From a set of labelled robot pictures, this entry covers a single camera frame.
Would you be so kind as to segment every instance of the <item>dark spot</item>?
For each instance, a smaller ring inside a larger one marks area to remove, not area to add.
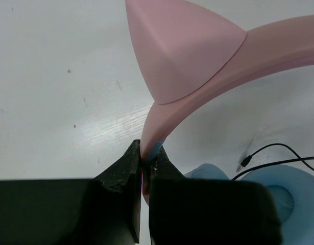
[[[83,97],[83,101],[84,101],[85,107],[87,108],[87,103],[86,103],[85,97]]]
[[[120,85],[118,80],[117,80],[117,85],[118,85],[119,90],[122,91],[122,87],[121,87],[121,85]]]

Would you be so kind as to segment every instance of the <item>black cable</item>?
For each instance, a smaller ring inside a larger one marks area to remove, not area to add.
[[[236,180],[242,175],[245,175],[251,171],[264,168],[264,167],[269,167],[269,166],[274,166],[274,165],[280,165],[280,164],[285,164],[285,163],[292,163],[292,162],[299,162],[299,161],[308,161],[308,160],[314,160],[314,157],[304,157],[304,158],[296,158],[296,159],[290,159],[290,160],[284,160],[284,161],[278,161],[278,162],[272,162],[272,163],[266,163],[260,166],[252,167],[248,170],[243,171],[242,173],[236,175],[232,180]]]
[[[305,166],[307,166],[308,168],[310,168],[312,171],[314,171],[314,168],[311,167],[309,164],[307,164],[301,157],[299,154],[296,153],[296,151],[294,151],[291,147],[289,147],[288,145],[286,144],[281,144],[281,143],[274,143],[274,144],[268,144],[262,148],[260,148],[259,150],[257,150],[256,152],[254,152],[253,154],[249,155],[248,157],[246,157],[242,163],[240,164],[240,166],[238,167],[237,171],[239,172],[243,167],[246,167],[249,162],[251,161],[252,157],[256,154],[258,154],[259,152],[263,151],[264,149],[268,148],[268,147],[271,147],[271,146],[274,146],[274,145],[279,145],[279,146],[283,146],[283,147],[286,147],[287,149],[289,149],[298,159],[301,160],[301,162],[303,162],[303,164]]]

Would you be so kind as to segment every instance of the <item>white surface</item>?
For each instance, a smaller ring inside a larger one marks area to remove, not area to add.
[[[314,0],[192,2],[247,30],[314,14]],[[140,138],[151,104],[123,0],[0,0],[0,179],[94,177]],[[314,155],[314,66],[221,95],[185,120],[165,148],[183,172],[208,162],[232,177],[251,140],[249,153],[282,142]],[[274,147],[255,160],[291,157]],[[141,216],[147,245],[145,204]]]

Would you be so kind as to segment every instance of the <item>pink cat ear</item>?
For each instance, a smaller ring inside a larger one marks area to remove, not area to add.
[[[135,55],[158,104],[200,88],[235,54],[247,32],[184,0],[126,0]]]

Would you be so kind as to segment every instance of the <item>ear cushion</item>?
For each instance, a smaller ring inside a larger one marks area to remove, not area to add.
[[[205,180],[229,180],[226,174],[215,165],[205,163],[185,174],[187,178]]]
[[[269,188],[279,216],[287,219],[282,226],[284,245],[314,245],[314,176],[294,167],[277,165],[255,170],[242,180]],[[293,210],[289,195],[293,198]]]

